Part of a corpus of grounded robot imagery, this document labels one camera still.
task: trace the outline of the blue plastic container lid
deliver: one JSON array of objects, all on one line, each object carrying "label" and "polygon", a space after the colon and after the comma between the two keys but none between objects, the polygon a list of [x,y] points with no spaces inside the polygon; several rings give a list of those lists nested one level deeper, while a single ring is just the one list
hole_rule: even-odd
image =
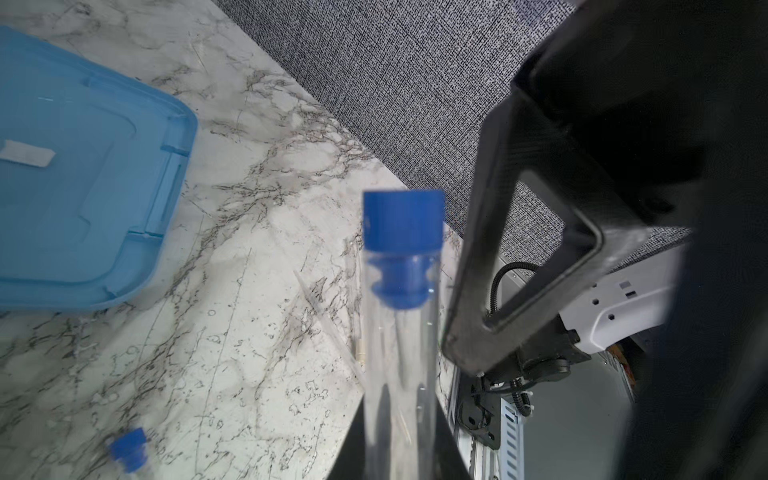
[{"label": "blue plastic container lid", "polygon": [[381,272],[374,294],[394,310],[419,308],[435,289],[427,272],[442,249],[442,190],[365,192],[362,218],[365,249],[382,254],[370,260]]},{"label": "blue plastic container lid", "polygon": [[0,27],[0,310],[98,310],[154,272],[197,133],[176,98]]}]

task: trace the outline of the metal frame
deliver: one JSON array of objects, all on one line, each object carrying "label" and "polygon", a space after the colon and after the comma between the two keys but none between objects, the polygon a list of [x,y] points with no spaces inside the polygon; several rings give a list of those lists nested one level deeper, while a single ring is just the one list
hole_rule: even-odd
[{"label": "metal frame", "polygon": [[[487,279],[518,180],[564,221],[563,242],[518,295],[486,317]],[[481,131],[443,353],[471,375],[490,370],[646,238],[647,227],[597,162],[513,85]]]},{"label": "metal frame", "polygon": [[517,409],[502,399],[502,447],[498,463],[503,480],[525,480],[523,420]]}]

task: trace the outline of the white marble surface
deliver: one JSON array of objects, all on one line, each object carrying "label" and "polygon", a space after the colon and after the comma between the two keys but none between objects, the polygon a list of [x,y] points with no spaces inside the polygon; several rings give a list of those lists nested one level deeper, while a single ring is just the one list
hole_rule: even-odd
[{"label": "white marble surface", "polygon": [[[95,314],[0,319],[0,477],[115,478],[105,440],[143,426],[156,478],[324,478],[362,389],[292,270],[349,343],[361,192],[400,181],[208,0],[2,0],[0,23],[200,120],[148,288]],[[451,377],[442,365],[442,404]]]}]

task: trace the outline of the gray fabric surface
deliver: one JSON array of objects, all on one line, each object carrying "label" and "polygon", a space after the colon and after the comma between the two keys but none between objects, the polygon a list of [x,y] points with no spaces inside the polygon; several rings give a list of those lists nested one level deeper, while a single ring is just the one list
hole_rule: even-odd
[{"label": "gray fabric surface", "polygon": [[[411,188],[466,223],[480,124],[525,56],[573,9],[555,0],[216,0]],[[562,223],[525,186],[500,254],[543,263]],[[682,241],[655,230],[630,261]]]}]

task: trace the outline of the blue plastic cap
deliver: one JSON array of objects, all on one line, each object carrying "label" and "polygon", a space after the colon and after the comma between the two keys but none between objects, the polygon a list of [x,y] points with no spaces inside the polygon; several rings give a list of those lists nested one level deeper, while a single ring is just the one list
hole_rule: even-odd
[{"label": "blue plastic cap", "polygon": [[418,255],[442,249],[442,190],[365,192],[362,241],[367,250]]},{"label": "blue plastic cap", "polygon": [[109,452],[112,454],[112,458],[123,464],[125,473],[132,473],[147,463],[147,453],[144,451],[145,443],[147,443],[147,437],[144,435],[144,429],[135,429],[109,445]]},{"label": "blue plastic cap", "polygon": [[445,196],[441,190],[365,192],[362,231],[366,250],[381,272],[373,292],[389,308],[419,308],[435,291],[427,277],[442,249]]}]

